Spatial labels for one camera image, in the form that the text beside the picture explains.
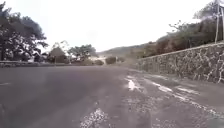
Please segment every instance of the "tree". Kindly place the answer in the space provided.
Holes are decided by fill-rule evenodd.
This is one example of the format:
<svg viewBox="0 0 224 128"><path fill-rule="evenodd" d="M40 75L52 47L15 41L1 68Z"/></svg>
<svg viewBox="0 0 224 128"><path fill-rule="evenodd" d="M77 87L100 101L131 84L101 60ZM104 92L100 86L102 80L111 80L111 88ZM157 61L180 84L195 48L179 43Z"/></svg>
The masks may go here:
<svg viewBox="0 0 224 128"><path fill-rule="evenodd" d="M107 57L105 61L107 64L114 64L116 63L116 57L114 56Z"/></svg>
<svg viewBox="0 0 224 128"><path fill-rule="evenodd" d="M53 48L49 53L49 57L50 57L50 60L54 61L54 63L58 63L58 62L64 63L65 59L67 58L65 56L65 52L62 51L60 47Z"/></svg>
<svg viewBox="0 0 224 128"><path fill-rule="evenodd" d="M95 60L94 64L96 64L96 65L103 65L104 62L102 60Z"/></svg>
<svg viewBox="0 0 224 128"><path fill-rule="evenodd" d="M29 60L35 53L40 54L38 46L46 47L41 27L30 17L20 13L10 13L0 4L0 47L1 60Z"/></svg>
<svg viewBox="0 0 224 128"><path fill-rule="evenodd" d="M96 54L96 50L92 45L82 45L81 47L71 47L68 53L75 56L75 61L84 61L90 56Z"/></svg>

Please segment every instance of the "wet road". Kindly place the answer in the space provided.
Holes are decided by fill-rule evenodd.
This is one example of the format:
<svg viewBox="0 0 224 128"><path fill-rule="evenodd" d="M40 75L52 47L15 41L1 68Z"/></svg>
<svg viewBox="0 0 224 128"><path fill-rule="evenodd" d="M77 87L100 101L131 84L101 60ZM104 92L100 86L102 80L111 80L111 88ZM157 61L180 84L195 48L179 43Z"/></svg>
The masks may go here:
<svg viewBox="0 0 224 128"><path fill-rule="evenodd" d="M0 69L0 128L224 128L223 97L124 68Z"/></svg>

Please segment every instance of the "vegetation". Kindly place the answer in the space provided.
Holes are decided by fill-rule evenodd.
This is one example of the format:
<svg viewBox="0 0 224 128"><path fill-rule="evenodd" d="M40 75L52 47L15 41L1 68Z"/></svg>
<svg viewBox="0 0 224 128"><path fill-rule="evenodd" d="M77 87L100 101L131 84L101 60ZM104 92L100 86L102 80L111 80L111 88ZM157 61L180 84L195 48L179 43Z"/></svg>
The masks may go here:
<svg viewBox="0 0 224 128"><path fill-rule="evenodd" d="M5 2L0 4L0 60L93 64L88 58L97 55L91 45L69 48L67 41L61 41L56 42L51 51L42 53L40 47L48 44L40 25L4 7Z"/></svg>
<svg viewBox="0 0 224 128"><path fill-rule="evenodd" d="M95 65L103 65L104 62L103 62L102 60L95 60L95 61L94 61L94 64L95 64Z"/></svg>
<svg viewBox="0 0 224 128"><path fill-rule="evenodd" d="M46 47L46 37L38 23L20 13L10 13L0 4L0 59L27 61L40 54L38 46Z"/></svg>
<svg viewBox="0 0 224 128"><path fill-rule="evenodd" d="M212 43L215 42L217 17L220 17L217 39L217 41L220 41L223 35L221 12L217 13L217 4L213 1L193 16L193 18L199 19L200 22L184 23L178 21L174 25L169 25L173 29L172 32L168 32L167 35L155 42L148 42L138 46L114 48L101 54L110 53L110 56L145 58Z"/></svg>
<svg viewBox="0 0 224 128"><path fill-rule="evenodd" d="M116 57L114 56L107 57L105 61L107 64L114 64L116 63Z"/></svg>

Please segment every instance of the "shrub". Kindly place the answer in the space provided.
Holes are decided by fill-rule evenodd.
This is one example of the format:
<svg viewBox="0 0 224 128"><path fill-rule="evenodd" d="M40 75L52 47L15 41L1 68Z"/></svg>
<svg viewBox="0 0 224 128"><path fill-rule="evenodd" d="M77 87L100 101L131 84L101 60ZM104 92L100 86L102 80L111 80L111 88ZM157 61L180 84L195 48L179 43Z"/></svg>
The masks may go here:
<svg viewBox="0 0 224 128"><path fill-rule="evenodd" d="M105 61L107 64L114 64L116 63L116 57L114 56L107 57Z"/></svg>
<svg viewBox="0 0 224 128"><path fill-rule="evenodd" d="M95 61L94 61L94 64L95 64L95 65L103 65L104 62L103 62L102 60L95 60Z"/></svg>
<svg viewBox="0 0 224 128"><path fill-rule="evenodd" d="M124 62L124 61L125 61L125 59L123 57L118 57L117 58L117 62Z"/></svg>
<svg viewBox="0 0 224 128"><path fill-rule="evenodd" d="M83 66L92 66L94 65L94 62L90 59L85 59L83 62L82 62L82 65Z"/></svg>

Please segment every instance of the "white road line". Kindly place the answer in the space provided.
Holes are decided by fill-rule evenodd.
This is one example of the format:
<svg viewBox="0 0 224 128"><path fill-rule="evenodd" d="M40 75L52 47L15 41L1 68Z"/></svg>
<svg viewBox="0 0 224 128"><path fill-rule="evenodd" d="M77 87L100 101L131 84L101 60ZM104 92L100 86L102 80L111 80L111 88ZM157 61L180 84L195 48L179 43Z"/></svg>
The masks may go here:
<svg viewBox="0 0 224 128"><path fill-rule="evenodd" d="M181 91L187 92L187 93L193 93L193 94L199 95L199 92L191 90L191 89L182 88L182 87L176 87L176 88L181 90Z"/></svg>
<svg viewBox="0 0 224 128"><path fill-rule="evenodd" d="M168 87L165 87L165 86L162 86L161 84L158 84L158 83L155 83L151 80L148 80L148 79L144 79L147 83L150 83L150 84L153 84L155 86L157 86L159 88L159 90L163 91L163 92L172 92L173 90L168 88Z"/></svg>
<svg viewBox="0 0 224 128"><path fill-rule="evenodd" d="M11 83L2 83L2 84L0 84L0 86L8 86L8 85L11 85Z"/></svg>
<svg viewBox="0 0 224 128"><path fill-rule="evenodd" d="M132 80L130 80L130 79L125 79L125 80L128 81L128 88L130 91L133 91L135 89L139 90L140 87L136 86Z"/></svg>
<svg viewBox="0 0 224 128"><path fill-rule="evenodd" d="M108 114L98 108L95 112L90 113L89 116L84 117L84 121L80 123L80 128L92 128L96 125L99 126L100 123L106 121L107 118Z"/></svg>

